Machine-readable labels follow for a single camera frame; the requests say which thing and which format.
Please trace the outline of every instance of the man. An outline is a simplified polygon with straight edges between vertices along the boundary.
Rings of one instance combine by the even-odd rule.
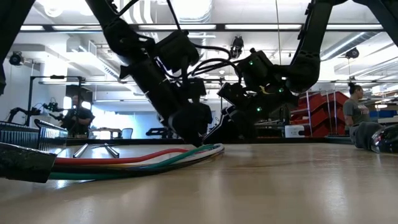
[[[192,103],[201,110],[203,117],[202,120],[204,122],[201,123],[201,126],[198,127],[199,133],[201,135],[207,134],[207,126],[208,124],[211,124],[213,122],[213,116],[211,115],[211,109],[209,105],[206,105],[204,103],[200,103],[200,96],[193,97],[192,98]]]
[[[351,97],[343,105],[346,134],[349,134],[349,128],[353,125],[371,121],[369,109],[359,102],[363,97],[362,87],[354,83],[349,83],[348,85]]]
[[[66,128],[70,134],[88,134],[88,127],[91,122],[94,120],[95,116],[93,113],[84,107],[81,106],[81,103],[84,101],[84,98],[80,96],[80,100],[78,102],[78,96],[75,95],[72,98],[73,106],[79,104],[79,110],[76,109],[68,110],[67,115],[64,117],[64,122],[61,127]]]

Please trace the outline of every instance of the wooden table surface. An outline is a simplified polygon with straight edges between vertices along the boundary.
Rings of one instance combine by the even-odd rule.
[[[127,157],[168,147],[116,149]],[[99,148],[90,156],[108,155]],[[397,222],[398,157],[347,145],[226,145],[217,161],[135,179],[0,179],[7,224]]]

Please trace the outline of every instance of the red cable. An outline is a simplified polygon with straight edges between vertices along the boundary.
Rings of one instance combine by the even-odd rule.
[[[159,152],[148,154],[140,157],[121,158],[121,159],[72,159],[72,158],[56,158],[56,165],[108,165],[108,164],[126,164],[133,162],[142,162],[153,159],[158,156],[173,152],[188,152],[186,149],[165,149]]]

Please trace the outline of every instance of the chair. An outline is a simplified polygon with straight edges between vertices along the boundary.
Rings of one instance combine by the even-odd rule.
[[[124,128],[122,130],[123,139],[131,139],[131,136],[132,136],[132,128]]]

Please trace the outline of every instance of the red rack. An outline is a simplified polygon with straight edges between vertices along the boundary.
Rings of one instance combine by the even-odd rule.
[[[308,99],[305,94],[300,97],[298,107],[291,111],[291,124],[308,126],[310,132],[306,132],[307,136],[324,137],[328,134],[345,134],[343,105],[347,99],[348,97],[341,92],[323,95],[308,93]]]

